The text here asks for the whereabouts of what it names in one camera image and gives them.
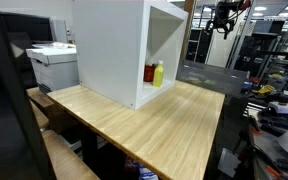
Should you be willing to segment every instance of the bottle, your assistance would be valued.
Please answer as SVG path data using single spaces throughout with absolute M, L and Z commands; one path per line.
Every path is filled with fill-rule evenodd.
M 153 86 L 161 87 L 163 81 L 163 74 L 164 74 L 163 61 L 158 61 L 158 65 L 154 71 Z

